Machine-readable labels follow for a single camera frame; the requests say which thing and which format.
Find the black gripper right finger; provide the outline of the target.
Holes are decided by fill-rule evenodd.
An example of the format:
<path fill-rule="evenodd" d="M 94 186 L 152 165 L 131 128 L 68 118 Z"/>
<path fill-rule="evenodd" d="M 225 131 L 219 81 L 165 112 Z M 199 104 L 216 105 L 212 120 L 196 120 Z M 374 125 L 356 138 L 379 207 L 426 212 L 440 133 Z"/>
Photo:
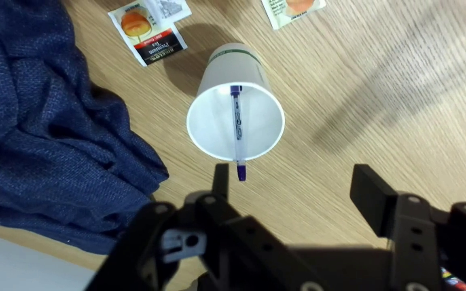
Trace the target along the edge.
<path fill-rule="evenodd" d="M 369 165 L 355 165 L 350 199 L 379 238 L 392 236 L 398 193 Z"/>

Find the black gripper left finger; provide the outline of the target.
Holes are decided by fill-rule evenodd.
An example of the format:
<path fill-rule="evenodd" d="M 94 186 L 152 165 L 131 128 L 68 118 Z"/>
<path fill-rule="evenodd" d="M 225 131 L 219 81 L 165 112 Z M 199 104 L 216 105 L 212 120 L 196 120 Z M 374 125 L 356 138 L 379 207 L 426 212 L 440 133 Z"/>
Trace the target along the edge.
<path fill-rule="evenodd" d="M 230 167 L 217 163 L 214 170 L 212 194 L 216 197 L 229 199 Z"/>

